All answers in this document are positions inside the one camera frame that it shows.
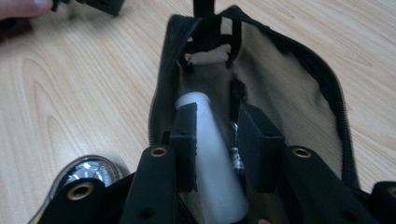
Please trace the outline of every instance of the human hand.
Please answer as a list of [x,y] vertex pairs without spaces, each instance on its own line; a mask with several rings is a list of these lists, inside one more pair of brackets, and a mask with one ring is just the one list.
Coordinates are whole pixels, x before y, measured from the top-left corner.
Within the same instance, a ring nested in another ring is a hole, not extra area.
[[38,16],[51,7],[52,0],[0,0],[0,20]]

